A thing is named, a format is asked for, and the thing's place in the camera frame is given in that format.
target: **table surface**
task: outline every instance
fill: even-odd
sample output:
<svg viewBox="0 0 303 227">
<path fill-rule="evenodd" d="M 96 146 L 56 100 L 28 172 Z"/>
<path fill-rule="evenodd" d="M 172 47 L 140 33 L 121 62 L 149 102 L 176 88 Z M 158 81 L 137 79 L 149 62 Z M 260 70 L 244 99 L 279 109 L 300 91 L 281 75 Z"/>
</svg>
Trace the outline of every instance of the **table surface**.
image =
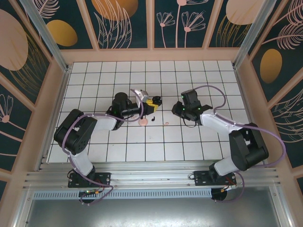
<svg viewBox="0 0 303 227">
<path fill-rule="evenodd" d="M 146 116 L 146 127 L 132 122 L 116 131 L 94 131 L 87 146 L 91 162 L 222 159 L 230 155 L 227 134 L 205 126 L 189 128 L 171 112 L 172 106 L 182 101 L 181 92 L 206 84 L 218 87 L 227 96 L 226 105 L 218 110 L 220 114 L 248 123 L 230 61 L 123 61 L 74 63 L 56 127 L 72 109 L 104 113 L 116 93 L 125 92 L 135 102 L 130 89 L 142 89 L 150 97 L 161 96 L 162 106 Z M 201 105 L 216 107 L 223 103 L 223 97 L 213 88 L 201 88 L 197 93 Z M 47 162 L 68 162 L 55 141 Z"/>
</svg>

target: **flower illustration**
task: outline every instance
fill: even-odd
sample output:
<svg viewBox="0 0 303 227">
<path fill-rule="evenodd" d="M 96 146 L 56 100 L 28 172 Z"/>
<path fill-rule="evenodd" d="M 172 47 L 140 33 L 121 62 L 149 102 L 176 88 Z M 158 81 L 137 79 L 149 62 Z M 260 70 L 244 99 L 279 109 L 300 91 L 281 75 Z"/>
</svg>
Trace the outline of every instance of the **flower illustration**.
<svg viewBox="0 0 303 227">
<path fill-rule="evenodd" d="M 163 28 L 166 27 L 166 26 L 171 26 L 171 25 L 174 25 L 176 23 L 175 20 L 173 20 L 173 16 L 170 13 L 157 13 L 157 19 L 158 19 L 158 22 L 161 26 L 161 30 L 162 30 L 162 39 L 163 39 L 163 44 L 164 44 L 164 48 L 166 48 L 166 44 L 165 44 L 165 39 L 164 39 L 164 33 L 163 33 Z"/>
<path fill-rule="evenodd" d="M 14 99 L 8 96 L 7 100 L 3 94 L 0 95 L 0 122 L 9 122 L 9 115 L 13 108 Z"/>
<path fill-rule="evenodd" d="M 207 3 L 207 2 L 208 2 L 208 0 L 177 0 L 177 4 L 179 5 L 179 7 L 178 7 L 177 25 L 176 25 L 176 48 L 178 48 L 178 25 L 179 25 L 179 15 L 180 15 L 181 6 L 198 5 L 198 4 L 203 4 L 203 3 Z"/>
<path fill-rule="evenodd" d="M 185 31 L 184 47 L 186 47 L 186 37 L 188 32 L 199 31 L 205 29 L 205 23 L 203 23 L 204 17 L 202 13 L 192 13 L 188 17 L 188 12 L 182 13 L 182 23 Z"/>
<path fill-rule="evenodd" d="M 185 6 L 185 5 L 197 5 L 203 4 L 208 2 L 208 0 L 177 0 L 178 5 Z"/>
</svg>

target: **purple cable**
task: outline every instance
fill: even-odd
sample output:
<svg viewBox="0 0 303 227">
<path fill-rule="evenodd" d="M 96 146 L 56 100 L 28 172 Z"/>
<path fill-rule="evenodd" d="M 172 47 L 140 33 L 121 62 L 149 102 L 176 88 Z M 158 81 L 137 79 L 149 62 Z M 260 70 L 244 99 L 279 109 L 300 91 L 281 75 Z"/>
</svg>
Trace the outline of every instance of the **purple cable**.
<svg viewBox="0 0 303 227">
<path fill-rule="evenodd" d="M 99 186 L 103 186 L 103 187 L 106 187 L 106 188 L 111 188 L 111 189 L 110 189 L 107 193 L 105 193 L 100 199 L 94 200 L 94 201 L 91 202 L 91 203 L 87 203 L 88 206 L 89 206 L 89 205 L 93 205 L 93 204 L 95 204 L 95 203 L 101 201 L 103 198 L 105 198 L 108 194 L 110 194 L 110 193 L 113 191 L 114 187 L 111 186 L 111 185 L 108 185 L 108 184 L 103 184 L 103 183 L 98 183 L 98 182 L 92 181 L 92 180 L 90 180 L 89 178 L 87 178 L 84 174 L 82 174 L 81 171 L 80 171 L 80 170 L 76 167 L 76 165 L 74 164 L 73 160 L 70 158 L 70 153 L 69 153 L 68 151 L 65 150 L 65 143 L 66 143 L 66 140 L 67 140 L 67 138 L 68 138 L 70 132 L 72 131 L 72 129 L 75 127 L 75 125 L 76 125 L 82 118 L 84 118 L 84 117 L 92 117 L 92 116 L 97 116 L 97 117 L 112 117 L 112 118 L 115 118 L 115 119 L 117 119 L 117 120 L 119 120 L 119 121 L 123 121 L 123 122 L 135 122 L 135 121 L 139 120 L 139 119 L 143 116 L 143 102 L 142 102 L 142 100 L 140 99 L 139 95 L 138 95 L 133 89 L 131 89 L 131 91 L 134 92 L 134 94 L 135 94 L 135 95 L 137 96 L 137 98 L 139 98 L 139 100 L 140 100 L 141 113 L 140 113 L 140 115 L 139 115 L 138 118 L 136 118 L 136 119 L 134 119 L 134 120 L 125 120 L 125 119 L 121 119 L 121 118 L 118 118 L 118 117 L 115 117 L 115 116 L 111 116 L 111 115 L 106 114 L 106 113 L 104 113 L 104 114 L 103 114 L 103 113 L 99 113 L 99 114 L 98 114 L 98 113 L 96 113 L 96 114 L 93 114 L 93 113 L 92 113 L 92 114 L 91 114 L 91 113 L 90 113 L 90 114 L 84 114 L 84 115 L 80 116 L 77 120 L 75 120 L 75 122 L 74 122 L 74 123 L 70 126 L 70 128 L 67 130 L 66 135 L 65 135 L 65 137 L 64 137 L 64 139 L 63 139 L 63 142 L 62 142 L 62 150 L 63 150 L 63 152 L 64 152 L 65 154 L 67 154 L 67 156 L 69 157 L 69 160 L 70 160 L 70 162 L 71 162 L 71 165 L 72 165 L 73 169 L 74 169 L 80 176 L 82 176 L 85 180 L 87 180 L 87 181 L 89 181 L 89 182 L 91 182 L 91 183 L 94 183 L 94 184 L 96 184 L 96 185 L 99 185 Z"/>
<path fill-rule="evenodd" d="M 274 133 L 272 133 L 272 132 L 270 132 L 270 131 L 268 131 L 268 130 L 266 130 L 266 129 L 262 129 L 262 128 L 258 128 L 258 127 L 253 127 L 253 126 L 248 126 L 248 125 L 244 125 L 244 124 L 239 124 L 239 123 L 233 122 L 233 121 L 231 121 L 231 120 L 229 120 L 229 119 L 226 119 L 226 118 L 224 118 L 223 116 L 219 115 L 219 114 L 217 113 L 217 109 L 223 107 L 223 106 L 226 104 L 226 96 L 225 96 L 225 94 L 224 94 L 223 91 L 221 91 L 219 88 L 217 88 L 217 87 L 215 87 L 215 86 L 212 86 L 212 85 L 202 85 L 202 86 L 198 86 L 198 87 L 194 88 L 194 90 L 197 90 L 197 89 L 203 88 L 203 87 L 211 87 L 211 88 L 216 89 L 217 91 L 219 91 L 219 92 L 222 94 L 222 96 L 223 96 L 223 98 L 224 98 L 223 104 L 214 108 L 214 114 L 215 114 L 218 118 L 220 118 L 221 120 L 223 120 L 223 121 L 225 121 L 225 122 L 227 122 L 227 123 L 230 123 L 230 124 L 233 124 L 233 125 L 235 125 L 235 126 L 238 126 L 238 127 L 242 127 L 242 128 L 246 128 L 246 129 L 252 129 L 252 130 L 258 130 L 258 131 L 266 132 L 266 133 L 272 135 L 273 137 L 275 137 L 275 138 L 280 142 L 283 151 L 282 151 L 282 155 L 280 156 L 280 158 L 279 158 L 277 161 L 272 162 L 272 163 L 269 163 L 269 164 L 265 164 L 265 165 L 263 164 L 263 165 L 253 166 L 253 167 L 255 167 L 255 168 L 260 168 L 260 167 L 270 167 L 270 166 L 274 166 L 274 165 L 278 164 L 280 161 L 282 161 L 283 158 L 285 158 L 285 155 L 286 155 L 286 146 L 285 146 L 284 142 L 281 140 L 281 138 L 279 138 L 277 135 L 275 135 Z M 240 176 L 241 180 L 242 180 L 242 191 L 241 191 L 240 195 L 237 196 L 236 198 L 234 198 L 234 199 L 232 199 L 232 200 L 229 200 L 229 201 L 220 201 L 221 203 L 235 202 L 235 201 L 237 201 L 239 198 L 241 198 L 241 196 L 242 196 L 243 193 L 244 193 L 244 188 L 245 188 L 244 178 L 243 178 L 243 176 L 242 176 L 238 171 L 236 171 L 235 173 L 238 174 L 238 175 Z"/>
</svg>

